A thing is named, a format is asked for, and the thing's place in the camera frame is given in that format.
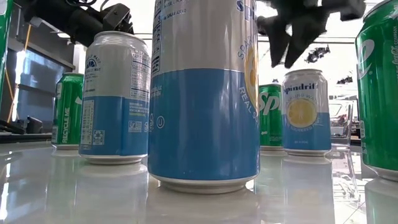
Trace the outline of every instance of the blue and white can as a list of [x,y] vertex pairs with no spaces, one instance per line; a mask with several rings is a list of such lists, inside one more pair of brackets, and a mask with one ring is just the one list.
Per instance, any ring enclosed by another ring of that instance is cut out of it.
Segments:
[[255,0],[156,0],[148,168],[165,186],[223,193],[259,173],[255,11]]
[[330,151],[328,82],[322,71],[287,73],[282,104],[282,142],[289,154],[323,156]]
[[95,164],[146,156],[149,87],[145,42],[123,32],[97,34],[86,53],[79,154]]

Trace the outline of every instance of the sprite logo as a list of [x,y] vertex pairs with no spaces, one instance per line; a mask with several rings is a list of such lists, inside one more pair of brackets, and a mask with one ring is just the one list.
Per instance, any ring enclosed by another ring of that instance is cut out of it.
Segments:
[[[265,96],[267,99],[267,103],[264,102],[264,99],[262,96]],[[270,96],[268,97],[268,93],[260,93],[260,111],[264,110],[262,112],[262,115],[266,116],[268,115],[270,110],[280,110],[280,100],[278,96]]]
[[369,39],[361,43],[358,48],[358,80],[364,77],[372,66],[370,63],[367,67],[366,60],[370,57],[374,50],[374,41]]

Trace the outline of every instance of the lemon graphic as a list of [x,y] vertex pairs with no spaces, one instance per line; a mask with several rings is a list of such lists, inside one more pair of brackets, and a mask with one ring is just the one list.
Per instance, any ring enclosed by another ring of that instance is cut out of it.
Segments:
[[289,103],[286,115],[293,126],[305,128],[317,119],[317,109],[312,101],[301,98]]
[[256,48],[254,46],[250,47],[244,63],[244,81],[250,101],[258,112],[257,60],[258,55]]

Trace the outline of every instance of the reflective table surface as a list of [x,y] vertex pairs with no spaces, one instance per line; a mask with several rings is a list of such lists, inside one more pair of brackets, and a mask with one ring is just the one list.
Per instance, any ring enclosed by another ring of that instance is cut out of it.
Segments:
[[346,153],[262,153],[245,189],[195,195],[163,188],[145,160],[94,166],[47,143],[0,144],[0,222],[398,223],[398,183],[359,180]]

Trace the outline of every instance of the robotic arm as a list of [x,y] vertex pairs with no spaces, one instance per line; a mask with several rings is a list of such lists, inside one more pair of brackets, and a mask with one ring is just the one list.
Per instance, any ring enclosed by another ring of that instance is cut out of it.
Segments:
[[[41,18],[71,37],[89,46],[94,36],[106,30],[134,34],[130,23],[130,9],[115,4],[100,12],[90,7],[97,0],[21,0],[26,21]],[[342,21],[359,19],[365,10],[364,0],[261,0],[278,12],[274,17],[258,17],[259,33],[269,37],[271,65],[279,64],[286,49],[285,67],[290,68],[304,50],[322,33],[326,32],[329,15],[340,12]],[[286,33],[292,26],[292,36]]]

